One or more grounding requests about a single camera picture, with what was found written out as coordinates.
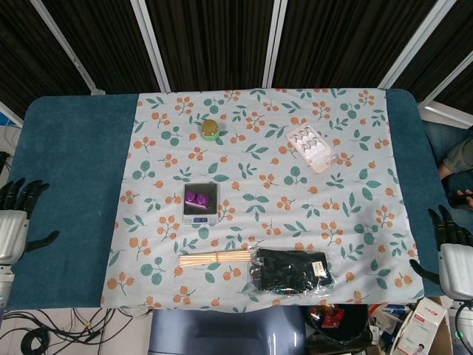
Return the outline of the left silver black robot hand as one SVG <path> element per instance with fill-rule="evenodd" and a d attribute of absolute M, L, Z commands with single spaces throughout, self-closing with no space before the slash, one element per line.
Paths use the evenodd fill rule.
<path fill-rule="evenodd" d="M 1 266 L 14 265 L 24 253 L 42 249 L 60 235 L 59 231 L 52 231 L 43 239 L 27 241 L 36 203 L 50 185 L 42 180 L 34 180 L 20 190 L 24 183 L 23 177 L 1 187 Z"/>

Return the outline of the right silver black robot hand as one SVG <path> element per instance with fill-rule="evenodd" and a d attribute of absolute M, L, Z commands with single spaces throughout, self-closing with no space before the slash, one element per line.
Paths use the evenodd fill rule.
<path fill-rule="evenodd" d="M 452 300 L 472 300 L 472 233 L 453 221 L 446 207 L 429 209 L 438 251 L 439 272 L 428 271 L 416 260 L 409 264 L 416 274 L 440 286 Z"/>

